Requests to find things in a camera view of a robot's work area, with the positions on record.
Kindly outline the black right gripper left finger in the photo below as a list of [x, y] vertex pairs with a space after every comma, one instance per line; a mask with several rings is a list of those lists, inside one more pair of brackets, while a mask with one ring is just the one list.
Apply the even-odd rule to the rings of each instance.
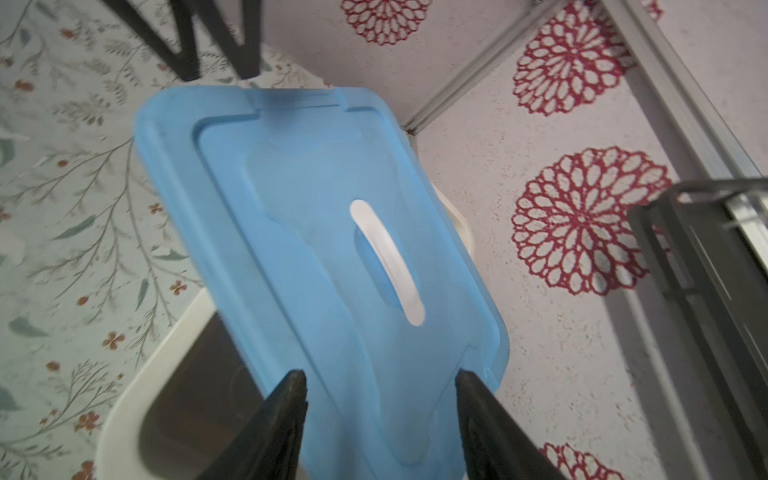
[[291, 370], [200, 479], [294, 479], [308, 410], [305, 373]]

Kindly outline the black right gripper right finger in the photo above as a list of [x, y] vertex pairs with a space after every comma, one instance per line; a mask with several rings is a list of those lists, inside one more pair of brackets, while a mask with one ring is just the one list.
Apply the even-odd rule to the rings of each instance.
[[455, 379], [457, 412], [470, 479], [561, 479], [481, 379], [460, 370]]

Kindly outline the blue plastic bin lid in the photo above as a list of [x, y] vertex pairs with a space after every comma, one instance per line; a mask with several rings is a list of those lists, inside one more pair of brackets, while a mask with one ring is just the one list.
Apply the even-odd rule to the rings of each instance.
[[460, 479], [455, 378], [504, 321], [387, 104], [363, 88], [163, 90], [135, 146], [253, 380], [307, 381], [315, 479]]

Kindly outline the white plastic storage bin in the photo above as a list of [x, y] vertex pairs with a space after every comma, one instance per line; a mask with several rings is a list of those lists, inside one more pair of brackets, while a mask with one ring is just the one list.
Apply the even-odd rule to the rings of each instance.
[[242, 431], [262, 396], [201, 289], [112, 408], [102, 479], [194, 479]]

